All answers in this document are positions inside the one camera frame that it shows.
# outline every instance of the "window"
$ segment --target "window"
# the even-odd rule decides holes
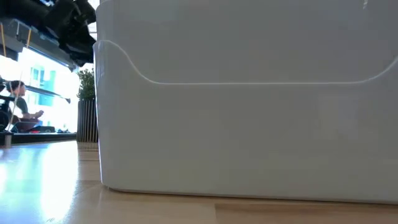
[[[100,0],[88,0],[88,2],[93,6],[94,9],[96,9],[100,5]],[[90,35],[94,39],[97,39],[97,25],[96,25],[96,22],[88,25],[88,31],[90,32]]]
[[[18,62],[0,56],[0,75],[5,80],[21,80],[28,86],[48,90],[70,98],[68,104],[63,98],[48,96],[33,91],[26,91],[24,99],[30,113],[43,110],[41,124],[53,126],[56,130],[75,132],[77,128],[76,96],[79,89],[79,79],[76,73],[37,52],[24,49],[19,54]],[[6,90],[2,95],[9,95]]]

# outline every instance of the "floor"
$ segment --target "floor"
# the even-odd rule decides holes
[[[95,145],[0,150],[0,223],[398,223],[398,207],[125,194],[100,182]]]

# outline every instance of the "man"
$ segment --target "man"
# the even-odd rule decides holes
[[[26,92],[24,82],[20,82],[18,80],[10,81],[10,82],[6,83],[6,88],[7,88],[7,91],[10,93],[11,97],[16,98],[16,96],[18,96],[18,98],[15,99],[15,104],[22,111],[21,118],[37,119],[44,114],[43,111],[39,111],[34,114],[29,113],[26,101],[22,98],[22,96],[24,96],[25,92]]]

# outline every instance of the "planter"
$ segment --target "planter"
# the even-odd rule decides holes
[[[95,99],[79,101],[77,123],[78,142],[98,142]]]

